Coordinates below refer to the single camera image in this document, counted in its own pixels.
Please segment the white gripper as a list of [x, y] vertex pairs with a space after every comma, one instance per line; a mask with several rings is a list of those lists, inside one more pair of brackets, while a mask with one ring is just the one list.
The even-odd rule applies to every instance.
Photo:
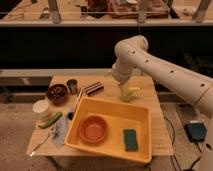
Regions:
[[141, 90], [139, 86], [128, 86], [126, 83], [132, 76], [133, 67], [127, 64], [114, 63], [112, 66], [112, 76], [120, 83], [120, 97], [122, 100], [131, 100], [133, 95]]

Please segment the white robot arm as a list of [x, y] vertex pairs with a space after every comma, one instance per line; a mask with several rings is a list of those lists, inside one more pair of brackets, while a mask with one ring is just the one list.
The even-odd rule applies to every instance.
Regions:
[[147, 52], [148, 41], [142, 35], [119, 41], [112, 76], [125, 84], [134, 67], [151, 76], [174, 94], [210, 118], [198, 171], [213, 169], [213, 78], [157, 58]]

